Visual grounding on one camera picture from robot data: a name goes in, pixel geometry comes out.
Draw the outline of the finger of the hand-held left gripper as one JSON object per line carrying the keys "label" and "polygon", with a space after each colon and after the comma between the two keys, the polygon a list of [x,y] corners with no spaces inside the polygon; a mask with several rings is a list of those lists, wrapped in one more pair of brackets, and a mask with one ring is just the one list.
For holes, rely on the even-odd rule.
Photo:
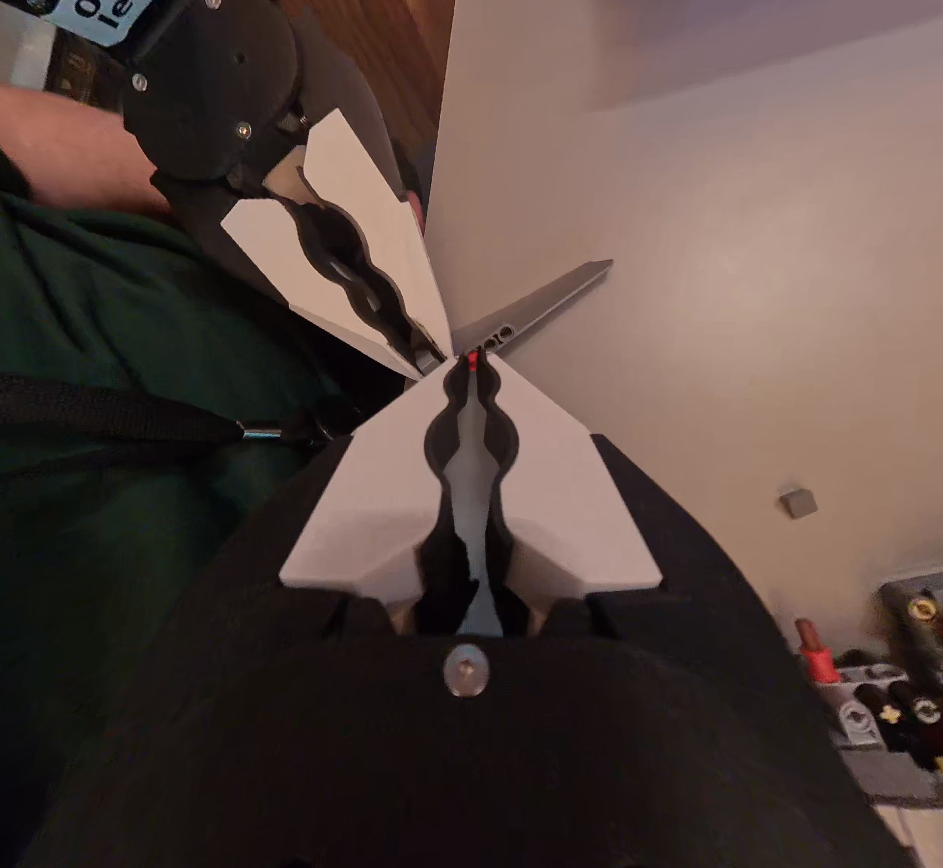
{"label": "finger of the hand-held left gripper", "polygon": [[452,332],[413,207],[397,198],[340,109],[309,131],[303,174],[320,201],[356,225],[371,265],[392,282],[406,317],[450,358]]}
{"label": "finger of the hand-held left gripper", "polygon": [[351,283],[324,258],[305,208],[284,198],[241,199],[222,220],[225,232],[285,298],[321,330],[407,379],[418,369],[356,311]]}

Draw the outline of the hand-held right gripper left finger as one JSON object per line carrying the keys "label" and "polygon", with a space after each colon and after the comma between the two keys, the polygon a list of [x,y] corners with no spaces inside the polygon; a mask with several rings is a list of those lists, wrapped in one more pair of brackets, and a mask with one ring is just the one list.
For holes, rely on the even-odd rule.
{"label": "hand-held right gripper left finger", "polygon": [[352,593],[427,618],[468,607],[468,554],[446,468],[468,360],[451,360],[360,426],[282,566],[289,588]]}

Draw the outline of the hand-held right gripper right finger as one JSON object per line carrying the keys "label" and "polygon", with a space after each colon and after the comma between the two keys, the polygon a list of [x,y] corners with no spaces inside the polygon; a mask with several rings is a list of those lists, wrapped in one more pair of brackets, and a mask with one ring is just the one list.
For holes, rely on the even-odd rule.
{"label": "hand-held right gripper right finger", "polygon": [[588,429],[498,357],[479,354],[489,491],[486,567],[500,618],[653,590],[662,572]]}

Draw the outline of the grey lego wing piece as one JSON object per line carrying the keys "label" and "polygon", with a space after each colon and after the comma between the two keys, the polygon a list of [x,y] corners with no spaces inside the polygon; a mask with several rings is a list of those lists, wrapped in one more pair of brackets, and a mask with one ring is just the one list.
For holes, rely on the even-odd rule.
{"label": "grey lego wing piece", "polygon": [[615,261],[586,261],[546,285],[452,332],[446,357],[460,358],[482,350],[497,353],[572,305],[604,281]]}

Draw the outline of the person's left forearm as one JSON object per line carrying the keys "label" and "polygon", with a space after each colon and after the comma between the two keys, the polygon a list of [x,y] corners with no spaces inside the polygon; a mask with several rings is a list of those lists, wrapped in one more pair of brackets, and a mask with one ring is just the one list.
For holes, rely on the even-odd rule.
{"label": "person's left forearm", "polygon": [[2,156],[30,197],[60,210],[169,218],[156,169],[114,113],[63,96],[1,89]]}

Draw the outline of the grey black lego spaceship model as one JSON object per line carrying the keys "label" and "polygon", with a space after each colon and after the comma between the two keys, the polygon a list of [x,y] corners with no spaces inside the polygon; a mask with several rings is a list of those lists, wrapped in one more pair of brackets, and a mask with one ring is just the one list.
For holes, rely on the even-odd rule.
{"label": "grey black lego spaceship model", "polygon": [[942,573],[892,579],[877,593],[882,654],[836,656],[801,618],[799,663],[826,711],[829,737],[869,800],[941,812]]}

